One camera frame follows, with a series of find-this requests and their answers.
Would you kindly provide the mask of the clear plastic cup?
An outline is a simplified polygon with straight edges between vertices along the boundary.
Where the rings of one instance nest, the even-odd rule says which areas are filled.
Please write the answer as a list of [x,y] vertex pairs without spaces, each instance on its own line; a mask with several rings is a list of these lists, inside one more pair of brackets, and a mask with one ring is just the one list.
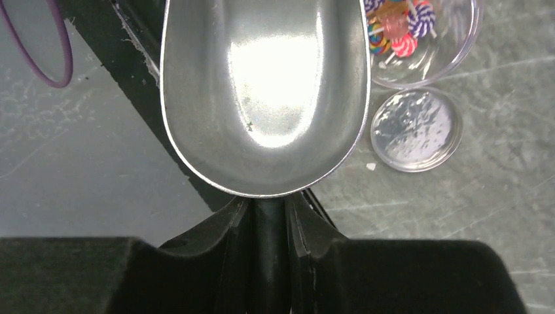
[[[470,52],[478,36],[483,16],[483,1],[429,1],[436,14],[435,31],[437,38],[427,35],[418,39],[418,47],[413,55],[406,58],[394,57],[386,69],[378,64],[393,52],[370,53],[372,81],[380,86],[396,90],[409,89],[432,84],[455,69]],[[372,14],[366,14],[368,26],[379,22],[379,32],[390,42],[408,32],[406,1],[385,1]]]

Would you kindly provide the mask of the red white swirl lollipop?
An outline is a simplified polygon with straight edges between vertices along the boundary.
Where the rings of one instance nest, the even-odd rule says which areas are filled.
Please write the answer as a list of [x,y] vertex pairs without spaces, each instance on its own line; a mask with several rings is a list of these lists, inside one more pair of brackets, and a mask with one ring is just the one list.
[[378,67],[380,69],[386,69],[387,65],[394,57],[409,57],[413,55],[417,47],[418,39],[413,37],[409,33],[401,38],[391,40],[391,49],[393,52],[387,57],[385,61],[380,61]]

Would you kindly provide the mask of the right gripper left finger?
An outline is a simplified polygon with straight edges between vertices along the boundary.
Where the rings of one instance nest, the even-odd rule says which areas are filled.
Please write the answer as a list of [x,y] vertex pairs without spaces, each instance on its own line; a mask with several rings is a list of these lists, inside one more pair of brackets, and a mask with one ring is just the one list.
[[2,313],[244,313],[250,201],[155,247],[136,237],[6,237]]

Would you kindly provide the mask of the metal scoop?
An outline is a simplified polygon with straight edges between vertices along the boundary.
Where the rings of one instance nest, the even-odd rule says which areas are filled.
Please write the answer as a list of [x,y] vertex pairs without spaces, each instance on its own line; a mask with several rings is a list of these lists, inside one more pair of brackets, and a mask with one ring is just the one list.
[[238,199],[217,313],[289,313],[286,199],[360,139],[370,54],[360,1],[167,1],[160,104],[175,152]]

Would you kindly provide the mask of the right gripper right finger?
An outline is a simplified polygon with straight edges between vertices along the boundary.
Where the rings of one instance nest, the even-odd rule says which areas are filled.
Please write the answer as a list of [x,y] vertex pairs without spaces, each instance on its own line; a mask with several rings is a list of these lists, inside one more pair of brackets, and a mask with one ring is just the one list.
[[285,200],[294,313],[525,313],[502,259],[467,240],[350,239]]

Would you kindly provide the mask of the purple white swirl lollipop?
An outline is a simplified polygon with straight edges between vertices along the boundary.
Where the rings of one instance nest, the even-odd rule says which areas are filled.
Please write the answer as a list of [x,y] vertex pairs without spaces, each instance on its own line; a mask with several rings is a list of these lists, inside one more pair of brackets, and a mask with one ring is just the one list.
[[373,12],[378,10],[384,3],[385,0],[363,0],[366,14],[372,14]]

